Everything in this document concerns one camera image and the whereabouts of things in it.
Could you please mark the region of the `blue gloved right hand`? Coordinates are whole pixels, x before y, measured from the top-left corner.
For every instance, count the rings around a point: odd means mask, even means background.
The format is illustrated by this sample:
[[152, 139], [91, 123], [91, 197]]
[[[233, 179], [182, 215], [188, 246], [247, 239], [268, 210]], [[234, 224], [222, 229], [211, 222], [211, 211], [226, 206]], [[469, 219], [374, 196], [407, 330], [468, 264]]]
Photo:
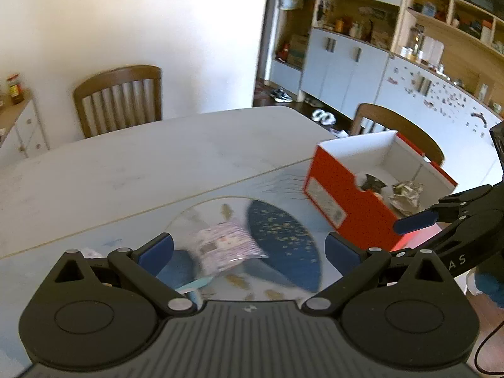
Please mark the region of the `blue gloved right hand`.
[[477, 289], [502, 309], [504, 307], [503, 269], [480, 269], [478, 267], [474, 278]]

